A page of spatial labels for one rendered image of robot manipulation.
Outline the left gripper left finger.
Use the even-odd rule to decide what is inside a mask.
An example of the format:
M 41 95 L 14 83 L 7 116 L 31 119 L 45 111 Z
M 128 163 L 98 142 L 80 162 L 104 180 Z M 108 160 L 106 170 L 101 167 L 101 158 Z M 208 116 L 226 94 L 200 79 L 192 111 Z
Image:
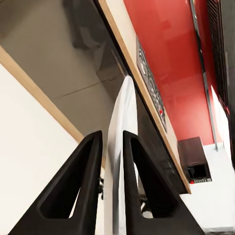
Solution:
M 102 130 L 84 137 L 8 235 L 95 235 L 102 151 Z

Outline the saucer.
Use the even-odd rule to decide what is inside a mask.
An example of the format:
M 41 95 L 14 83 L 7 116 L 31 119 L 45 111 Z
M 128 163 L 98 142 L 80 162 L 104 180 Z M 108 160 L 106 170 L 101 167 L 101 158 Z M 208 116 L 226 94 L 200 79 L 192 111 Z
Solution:
M 137 106 L 133 78 L 124 77 L 113 110 L 107 142 L 103 183 L 104 235 L 126 235 L 123 131 L 138 134 Z M 138 170 L 134 163 L 137 185 Z

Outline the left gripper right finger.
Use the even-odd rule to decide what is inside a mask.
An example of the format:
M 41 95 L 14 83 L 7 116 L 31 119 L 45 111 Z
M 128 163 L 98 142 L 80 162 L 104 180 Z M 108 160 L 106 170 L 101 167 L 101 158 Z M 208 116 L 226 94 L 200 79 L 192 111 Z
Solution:
M 142 215 L 134 163 L 153 218 Z M 141 138 L 123 131 L 126 235 L 205 235 Z

